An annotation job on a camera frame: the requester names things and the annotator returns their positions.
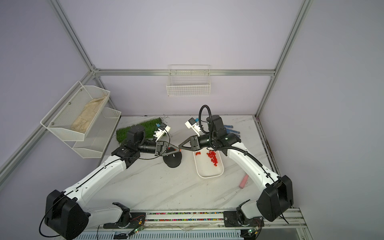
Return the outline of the black round screw base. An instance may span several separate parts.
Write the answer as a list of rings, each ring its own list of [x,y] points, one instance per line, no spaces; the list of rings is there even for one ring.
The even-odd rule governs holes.
[[[182,161],[182,153],[177,152],[163,157],[163,161],[169,168],[177,168]]]

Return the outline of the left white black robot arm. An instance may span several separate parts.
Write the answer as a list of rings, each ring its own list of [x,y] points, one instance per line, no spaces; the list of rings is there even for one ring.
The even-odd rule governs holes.
[[[123,143],[100,166],[64,191],[54,190],[47,196],[45,215],[40,224],[48,226],[66,240],[73,240],[85,229],[94,226],[128,227],[133,217],[130,208],[125,205],[113,202],[91,209],[87,208],[87,204],[115,176],[139,160],[142,153],[153,154],[155,159],[180,153],[170,140],[161,139],[169,134],[170,129],[165,124],[158,125],[153,139],[148,140],[143,126],[132,126]]]

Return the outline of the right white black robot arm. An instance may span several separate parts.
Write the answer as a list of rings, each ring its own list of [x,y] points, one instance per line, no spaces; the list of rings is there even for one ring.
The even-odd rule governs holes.
[[[294,204],[292,180],[288,176],[278,175],[262,164],[250,153],[237,134],[228,132],[220,116],[208,117],[207,123],[209,129],[206,131],[194,118],[186,121],[186,127],[196,134],[182,142],[179,148],[191,152],[206,148],[222,152],[245,171],[258,187],[260,196],[257,200],[244,202],[240,206],[244,217],[264,217],[269,222],[278,217],[283,218],[284,212]]]

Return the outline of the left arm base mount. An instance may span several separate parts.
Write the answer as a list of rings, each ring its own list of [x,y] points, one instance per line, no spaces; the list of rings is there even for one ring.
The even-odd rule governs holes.
[[[146,213],[132,213],[128,207],[119,202],[113,202],[113,205],[120,208],[122,214],[115,223],[104,224],[104,229],[137,229],[145,224]]]

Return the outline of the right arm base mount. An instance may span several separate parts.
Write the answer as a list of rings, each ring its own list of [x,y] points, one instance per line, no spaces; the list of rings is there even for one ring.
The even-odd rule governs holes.
[[[263,227],[264,218],[257,208],[257,201],[247,200],[235,211],[224,211],[225,227]]]

